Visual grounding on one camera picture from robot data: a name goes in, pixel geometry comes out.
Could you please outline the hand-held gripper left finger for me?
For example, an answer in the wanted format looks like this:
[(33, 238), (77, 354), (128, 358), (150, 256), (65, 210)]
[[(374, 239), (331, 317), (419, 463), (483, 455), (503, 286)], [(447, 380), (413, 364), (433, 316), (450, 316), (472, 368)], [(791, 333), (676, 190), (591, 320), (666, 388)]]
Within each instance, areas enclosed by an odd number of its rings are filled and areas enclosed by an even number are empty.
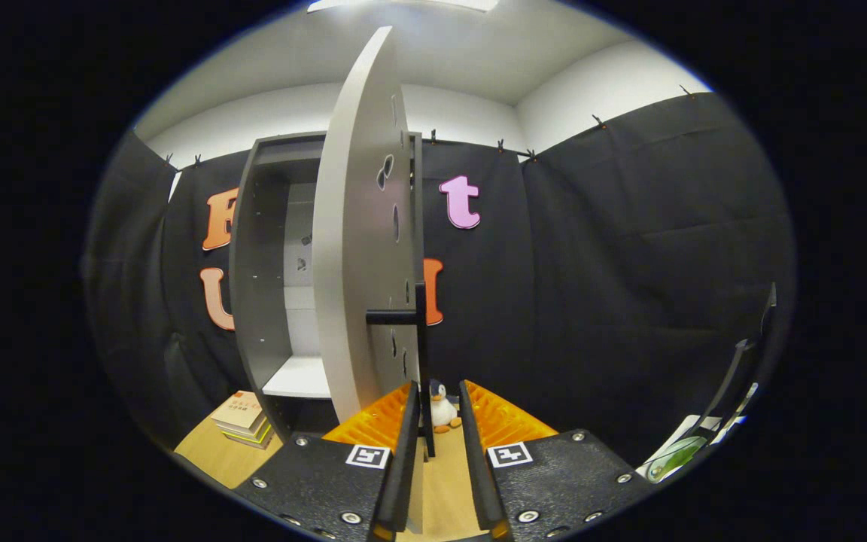
[(323, 436), (298, 432), (235, 489), (318, 541), (393, 541), (405, 531), (421, 398), (400, 385)]

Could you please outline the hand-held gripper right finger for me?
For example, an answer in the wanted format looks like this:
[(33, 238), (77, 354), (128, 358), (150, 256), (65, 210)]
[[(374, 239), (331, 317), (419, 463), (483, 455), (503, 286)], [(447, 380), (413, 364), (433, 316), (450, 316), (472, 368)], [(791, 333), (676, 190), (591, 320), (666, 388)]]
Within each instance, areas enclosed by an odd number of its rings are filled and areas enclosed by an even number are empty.
[(564, 541), (653, 493), (588, 430), (558, 433), (468, 380), (460, 408), (474, 509), (492, 541)]

